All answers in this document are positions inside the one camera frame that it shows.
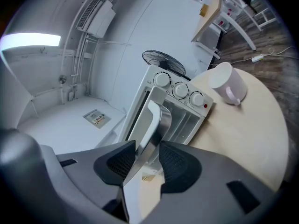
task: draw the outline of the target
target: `air vent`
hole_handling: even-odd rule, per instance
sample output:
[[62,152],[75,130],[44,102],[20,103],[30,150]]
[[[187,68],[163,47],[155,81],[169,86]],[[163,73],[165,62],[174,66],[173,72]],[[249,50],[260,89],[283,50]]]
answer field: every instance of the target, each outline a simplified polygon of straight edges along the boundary
[[92,21],[93,16],[91,16],[92,12],[95,10],[96,6],[98,5],[98,3],[101,0],[92,0],[89,4],[89,6],[86,8],[86,10],[84,11],[84,13],[82,14],[80,20],[78,21],[77,24],[77,28],[78,29],[84,29],[86,30],[90,24],[90,22]]

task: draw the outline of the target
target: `white cable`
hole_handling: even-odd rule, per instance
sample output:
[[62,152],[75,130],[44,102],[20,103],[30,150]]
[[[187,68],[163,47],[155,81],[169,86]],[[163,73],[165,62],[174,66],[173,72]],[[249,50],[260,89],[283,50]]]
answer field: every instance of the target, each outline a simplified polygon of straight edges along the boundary
[[63,51],[63,53],[62,53],[61,66],[64,65],[64,55],[65,55],[65,50],[66,50],[67,42],[68,42],[68,40],[69,40],[69,38],[70,38],[70,35],[71,35],[71,30],[73,29],[73,26],[74,26],[74,24],[75,24],[75,22],[76,22],[76,19],[78,18],[78,16],[79,16],[81,10],[83,9],[83,7],[85,6],[85,4],[86,4],[87,1],[88,1],[88,0],[85,0],[85,1],[82,3],[82,5],[81,5],[80,9],[78,10],[76,16],[74,17],[73,22],[71,23],[71,27],[70,27],[70,29],[69,29],[69,33],[67,34],[67,37],[66,37],[66,40],[65,40],[65,43],[64,43],[64,51]]
[[[94,99],[101,99],[101,98],[97,98],[97,97],[95,97],[95,96],[91,96],[91,95],[89,95],[89,96],[87,96],[87,97],[91,97],[91,98],[94,98]],[[109,102],[106,101],[105,99],[101,99],[101,100],[104,100],[110,107],[116,109],[115,107],[113,107],[112,105],[110,105]]]
[[[280,51],[280,52],[274,54],[274,51],[275,51],[274,48],[270,47],[269,50],[268,50],[268,51],[269,51],[269,54],[260,54],[259,56],[264,56],[264,57],[265,57],[265,56],[280,56],[280,57],[287,57],[287,58],[292,58],[292,59],[299,60],[299,57],[293,57],[293,56],[281,56],[281,55],[279,55],[279,54],[285,52],[286,50],[288,50],[289,48],[295,48],[295,49],[296,49],[296,47],[288,47],[288,48],[284,49],[283,51]],[[248,59],[245,59],[245,60],[240,60],[240,61],[231,62],[230,64],[234,64],[234,63],[237,63],[237,62],[245,62],[245,61],[251,60],[251,59],[254,58],[254,57],[256,57],[256,56],[253,56],[253,57],[248,58]]]

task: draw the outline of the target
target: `chair leg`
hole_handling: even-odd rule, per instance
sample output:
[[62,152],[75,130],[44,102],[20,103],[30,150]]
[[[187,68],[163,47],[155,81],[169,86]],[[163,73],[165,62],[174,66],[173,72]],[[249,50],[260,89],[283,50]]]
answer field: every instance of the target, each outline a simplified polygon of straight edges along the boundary
[[227,20],[230,24],[234,26],[234,28],[244,37],[244,39],[247,41],[248,45],[251,47],[251,49],[256,50],[256,46],[250,39],[250,37],[247,35],[247,33],[240,27],[240,25],[232,19],[230,16],[228,16],[225,12],[221,12],[220,16],[222,16],[225,20]]
[[203,50],[207,51],[208,53],[210,53],[211,55],[213,55],[214,57],[216,57],[218,60],[220,59],[220,56],[218,56],[213,50],[209,49],[208,47],[206,47],[201,42],[196,41],[196,44],[198,46],[200,46]]

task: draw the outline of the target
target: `gray plastic panel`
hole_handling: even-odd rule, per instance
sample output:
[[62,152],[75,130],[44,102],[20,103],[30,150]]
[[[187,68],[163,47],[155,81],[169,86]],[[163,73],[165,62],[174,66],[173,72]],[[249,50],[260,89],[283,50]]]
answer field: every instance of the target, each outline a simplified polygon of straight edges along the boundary
[[201,176],[184,193],[162,194],[160,202],[142,224],[224,224],[243,217],[242,208],[226,186],[234,180],[241,180],[261,203],[273,196],[267,186],[228,157],[181,144],[165,143],[195,156],[202,166]]
[[[51,147],[41,145],[41,148],[53,187],[59,197],[65,202],[65,206],[68,207],[67,214],[70,223],[82,223],[83,219],[84,223],[91,224],[125,223],[103,211],[74,185],[64,172]],[[82,219],[76,219],[75,216],[81,216]]]
[[93,164],[101,156],[124,146],[128,141],[99,147],[83,152],[57,155],[59,161],[74,159],[77,163],[64,167],[65,173],[75,186],[94,204],[103,208],[108,202],[116,199],[119,186],[108,185],[94,172]]
[[66,222],[63,203],[53,188],[41,149],[32,137],[17,130],[0,130],[0,174],[1,181],[38,222]]

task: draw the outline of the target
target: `white table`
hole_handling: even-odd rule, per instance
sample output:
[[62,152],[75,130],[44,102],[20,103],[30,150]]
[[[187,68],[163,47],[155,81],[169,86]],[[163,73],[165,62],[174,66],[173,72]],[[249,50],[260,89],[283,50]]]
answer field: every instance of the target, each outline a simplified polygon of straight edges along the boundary
[[248,86],[240,106],[228,105],[208,86],[213,70],[191,81],[215,104],[189,145],[231,158],[276,191],[288,161],[285,119],[267,87],[251,74],[236,70]]

